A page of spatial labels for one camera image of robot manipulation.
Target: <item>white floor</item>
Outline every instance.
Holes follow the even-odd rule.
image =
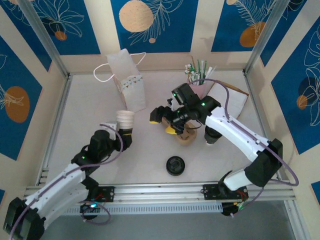
[[[100,184],[218,181],[226,172],[250,163],[224,137],[212,146],[207,145],[204,127],[198,129],[197,138],[190,146],[181,146],[172,135],[165,133],[161,124],[149,124],[150,112],[166,105],[171,90],[184,83],[186,76],[183,71],[146,71],[142,75],[147,108],[135,114],[133,143],[118,160],[100,167],[91,177]],[[217,71],[213,77],[248,92],[241,71]],[[114,121],[116,111],[124,109],[113,81],[101,83],[91,74],[75,75],[49,162],[47,180],[60,173],[74,155],[89,143],[90,137],[99,129],[99,123]],[[238,120],[262,134],[250,98]],[[171,176],[166,171],[167,159],[172,156],[180,156],[185,161],[185,171],[180,176]]]

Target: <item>pink cup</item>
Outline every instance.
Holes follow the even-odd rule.
[[[198,95],[198,97],[200,99],[202,99],[204,97],[204,93],[205,93],[205,90],[206,90],[206,84],[202,84],[202,85],[193,85],[193,84],[190,84],[189,85],[190,88],[192,89],[192,91]]]

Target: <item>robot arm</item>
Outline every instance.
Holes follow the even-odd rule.
[[[117,127],[116,123],[106,125],[113,129]],[[90,144],[84,146],[56,178],[26,199],[21,200],[17,197],[11,201],[3,229],[10,234],[18,217],[32,203],[19,221],[13,237],[22,240],[39,240],[48,226],[68,208],[83,200],[94,200],[95,195],[99,193],[99,184],[89,175],[99,167],[94,164],[101,163],[113,151],[121,150],[120,139],[110,135],[114,132],[109,128],[97,130],[91,137]],[[120,129],[118,133],[124,151],[132,143],[132,129]],[[80,168],[84,165],[94,166]]]
[[[214,98],[205,96],[200,100],[187,83],[174,89],[172,96],[168,100],[170,107],[160,106],[151,112],[151,123],[160,123],[162,117],[165,117],[171,123],[166,132],[179,135],[183,132],[187,121],[198,120],[206,125],[205,139],[208,143],[213,144],[221,136],[224,136],[252,162],[245,169],[236,172],[231,171],[221,179],[219,188],[224,195],[229,191],[236,191],[250,184],[264,187],[282,166],[260,144],[263,143],[282,157],[282,143],[277,139],[271,142],[251,131],[232,116],[227,117],[224,107]],[[252,139],[245,131],[255,136],[257,140]]]

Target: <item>black cap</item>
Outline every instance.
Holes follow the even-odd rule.
[[[172,156],[166,162],[166,170],[172,176],[179,176],[185,170],[185,162],[179,156]]]

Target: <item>paper cup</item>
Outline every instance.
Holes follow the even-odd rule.
[[[132,111],[117,111],[116,121],[118,122],[119,129],[132,129],[134,126],[135,113]]]

